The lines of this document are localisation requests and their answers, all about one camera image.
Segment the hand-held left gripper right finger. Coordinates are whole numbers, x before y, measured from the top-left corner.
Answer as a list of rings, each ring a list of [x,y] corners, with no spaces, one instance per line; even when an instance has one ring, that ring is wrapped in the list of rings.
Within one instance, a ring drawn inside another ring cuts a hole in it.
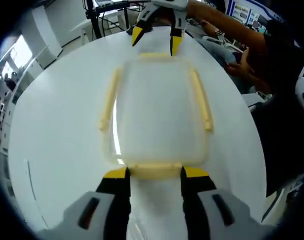
[[[184,166],[180,181],[188,239],[264,240],[272,232],[251,217],[247,204],[217,189],[204,170]]]

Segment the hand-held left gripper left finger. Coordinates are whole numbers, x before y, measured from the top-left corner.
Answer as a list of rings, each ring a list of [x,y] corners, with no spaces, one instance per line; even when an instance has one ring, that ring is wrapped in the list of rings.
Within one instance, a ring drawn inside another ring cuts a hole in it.
[[[130,171],[107,172],[95,191],[66,208],[63,220],[40,232],[42,240],[125,240],[131,212]]]

